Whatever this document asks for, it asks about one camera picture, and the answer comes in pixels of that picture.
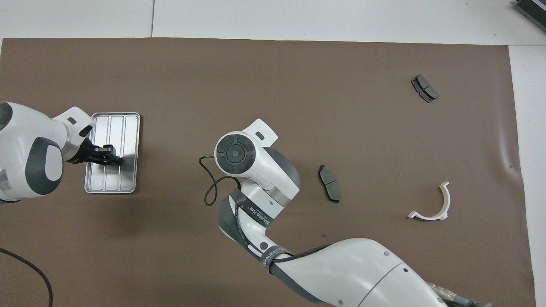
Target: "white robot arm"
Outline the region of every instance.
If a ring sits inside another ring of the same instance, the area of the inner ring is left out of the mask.
[[[64,161],[120,165],[113,147],[98,148],[86,138],[92,128],[77,107],[50,119],[20,104],[0,103],[0,204],[53,192]]]
[[[299,192],[294,166],[269,147],[277,135],[258,119],[224,135],[215,160],[227,175],[246,178],[217,211],[222,232],[265,270],[312,302],[342,307],[442,307],[443,300],[404,261],[381,244],[348,239],[292,255],[265,231]]]

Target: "brown mat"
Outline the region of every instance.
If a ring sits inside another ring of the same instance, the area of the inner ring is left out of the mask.
[[[417,74],[437,101],[414,91]],[[258,117],[302,182],[268,231],[275,242],[298,253],[370,238],[462,296],[535,305],[506,46],[5,39],[0,101],[143,119],[133,195],[87,194],[85,167],[68,165],[52,195],[0,206],[0,246],[48,275],[54,306],[313,306],[203,204],[211,182],[197,159]],[[447,220],[407,219],[441,208],[443,181]],[[221,186],[221,197],[233,188]],[[39,276],[5,255],[0,285],[2,306],[46,306]]]

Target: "white curved object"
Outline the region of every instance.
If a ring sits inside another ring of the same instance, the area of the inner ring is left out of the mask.
[[[447,190],[447,185],[449,184],[449,181],[444,181],[440,185],[440,189],[442,190],[442,194],[444,195],[444,205],[442,206],[442,210],[438,212],[438,214],[426,217],[422,216],[421,214],[417,213],[417,211],[411,211],[411,213],[408,215],[408,217],[418,217],[422,220],[427,221],[434,221],[434,220],[445,220],[447,219],[447,210],[449,209],[449,205],[451,204],[451,196],[449,195],[449,191]]]

